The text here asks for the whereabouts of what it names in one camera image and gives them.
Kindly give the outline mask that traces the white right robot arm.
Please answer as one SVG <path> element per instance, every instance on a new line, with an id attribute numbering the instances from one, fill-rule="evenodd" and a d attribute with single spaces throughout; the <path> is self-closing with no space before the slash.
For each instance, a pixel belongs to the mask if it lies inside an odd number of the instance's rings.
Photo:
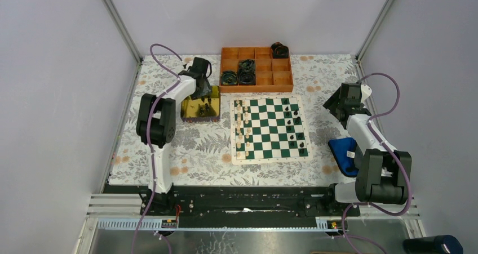
<path id="1" fill-rule="evenodd" d="M 371 120 L 362 103 L 363 93 L 370 90 L 367 85 L 342 83 L 323 105 L 348 131 L 348 137 L 330 140 L 328 146 L 341 173 L 355 179 L 331 186 L 332 195 L 323 207 L 332 216 L 346 203 L 405 204 L 408 199 L 411 155 L 386 141 Z"/>

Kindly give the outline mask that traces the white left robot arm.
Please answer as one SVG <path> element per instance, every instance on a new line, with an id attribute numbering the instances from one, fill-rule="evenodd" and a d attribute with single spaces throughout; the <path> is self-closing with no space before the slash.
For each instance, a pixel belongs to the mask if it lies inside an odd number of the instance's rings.
<path id="1" fill-rule="evenodd" d="M 174 83 L 159 95 L 145 93 L 140 100 L 136 134 L 151 150 L 148 198 L 161 215 L 172 213 L 175 201 L 170 194 L 169 150 L 176 133 L 176 115 L 185 99 L 201 99 L 211 94 L 208 81 L 212 73 L 210 61 L 194 57 L 178 73 L 170 72 Z"/>

